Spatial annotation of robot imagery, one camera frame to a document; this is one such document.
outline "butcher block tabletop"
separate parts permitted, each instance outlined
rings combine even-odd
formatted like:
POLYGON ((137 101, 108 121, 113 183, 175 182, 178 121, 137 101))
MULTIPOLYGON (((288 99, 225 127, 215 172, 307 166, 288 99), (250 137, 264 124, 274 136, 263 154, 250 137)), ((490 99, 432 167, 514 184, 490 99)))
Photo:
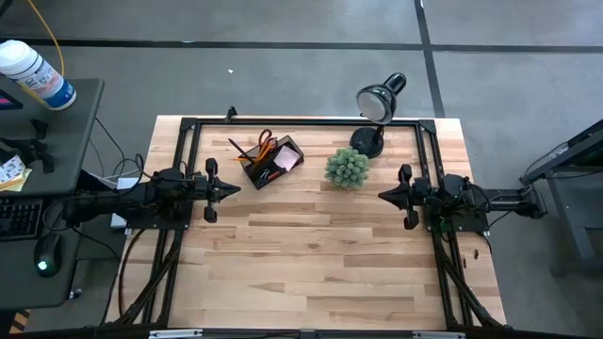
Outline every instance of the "butcher block tabletop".
MULTIPOLYGON (((146 172, 171 167, 182 118, 157 117, 146 172)), ((435 124, 445 173, 471 177, 460 121, 435 119, 435 124)), ((432 238, 422 224, 405 230, 405 212, 377 197, 399 184, 402 164, 410 164, 420 175, 415 131, 386 127, 383 153, 369 160, 364 186, 347 191, 329 184, 325 165, 338 148, 349 145, 357 127, 270 126, 276 137, 293 138, 304 153, 304 163, 256 190, 232 160, 239 153, 228 137, 250 149, 265 128, 203 126, 195 170, 204 172, 205 159, 216 158, 220 179, 241 191, 215 205, 218 222, 213 224, 204 221, 206 203, 195 202, 181 249, 169 326, 443 330, 432 238)), ((432 167, 431 145, 425 140, 432 167)), ((145 232, 127 258, 124 308, 149 280, 157 234, 145 232)), ((466 233, 458 234, 458 242, 467 284, 504 323, 487 244, 466 233)), ((450 289, 456 317, 461 319, 458 294, 450 289)), ((157 310, 162 291, 160 286, 157 310)), ((115 284, 106 321, 118 317, 117 296, 115 284)))

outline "orange scissors handle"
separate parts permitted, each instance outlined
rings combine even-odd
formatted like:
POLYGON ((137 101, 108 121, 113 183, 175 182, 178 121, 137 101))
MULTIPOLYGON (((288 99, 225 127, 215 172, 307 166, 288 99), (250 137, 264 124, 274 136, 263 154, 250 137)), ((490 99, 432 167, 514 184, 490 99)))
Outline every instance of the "orange scissors handle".
POLYGON ((270 131, 268 128, 265 129, 264 131, 262 131, 262 133, 260 133, 260 137, 257 139, 257 144, 258 145, 264 145, 265 143, 267 143, 270 139, 272 138, 272 131, 270 131))
POLYGON ((256 161, 262 160, 266 156, 266 154, 268 154, 270 151, 272 151, 275 148, 276 148, 276 142, 274 140, 270 139, 265 145, 262 145, 260 154, 257 156, 256 161))

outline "green succulent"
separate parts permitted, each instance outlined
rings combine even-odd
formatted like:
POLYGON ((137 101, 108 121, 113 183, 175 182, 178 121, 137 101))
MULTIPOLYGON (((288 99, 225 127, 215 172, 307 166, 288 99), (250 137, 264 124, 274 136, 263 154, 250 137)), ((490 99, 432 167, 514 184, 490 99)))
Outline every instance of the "green succulent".
POLYGON ((368 158, 352 147, 337 150, 327 161, 325 177, 334 186, 360 189, 368 179, 368 158))

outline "gray floor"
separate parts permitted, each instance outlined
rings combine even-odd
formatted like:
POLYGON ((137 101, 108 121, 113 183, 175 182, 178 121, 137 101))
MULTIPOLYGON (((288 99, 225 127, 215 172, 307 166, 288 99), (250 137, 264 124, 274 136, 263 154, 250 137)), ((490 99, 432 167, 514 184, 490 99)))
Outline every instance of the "gray floor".
MULTIPOLYGON (((598 0, 423 5, 432 43, 603 44, 598 0)), ((61 38, 421 41, 412 0, 46 0, 39 6, 61 38)), ((0 31, 45 37, 23 1, 0 18, 0 31)), ((53 48, 37 49, 57 65, 53 48)), ((434 115, 422 52, 66 47, 63 54, 68 77, 106 80, 99 117, 130 156, 146 154, 158 114, 222 114, 235 105, 244 114, 355 116, 355 91, 393 71, 408 77, 399 116, 434 115)), ((482 186, 518 187, 517 177, 532 159, 603 118, 603 54, 436 53, 434 60, 446 116, 462 120, 482 186)), ((106 170, 112 169, 119 155, 102 131, 93 139, 106 170)), ((85 165, 100 173, 93 153, 85 165)), ((548 271, 572 255, 555 212, 539 221, 503 219, 492 244, 510 325, 603 335, 601 278, 555 279, 548 271)), ((97 324, 113 274, 109 264, 90 262, 78 271, 78 284, 90 291, 86 298, 35 311, 28 329, 97 324)))

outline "white bottle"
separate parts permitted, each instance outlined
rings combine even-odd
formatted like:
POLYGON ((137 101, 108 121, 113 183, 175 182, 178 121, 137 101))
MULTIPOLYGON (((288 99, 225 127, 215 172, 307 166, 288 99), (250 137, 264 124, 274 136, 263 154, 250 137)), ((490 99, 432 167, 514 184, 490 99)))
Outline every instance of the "white bottle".
POLYGON ((8 40, 0 44, 0 73, 48 109, 65 109, 75 101, 73 86, 22 41, 8 40))

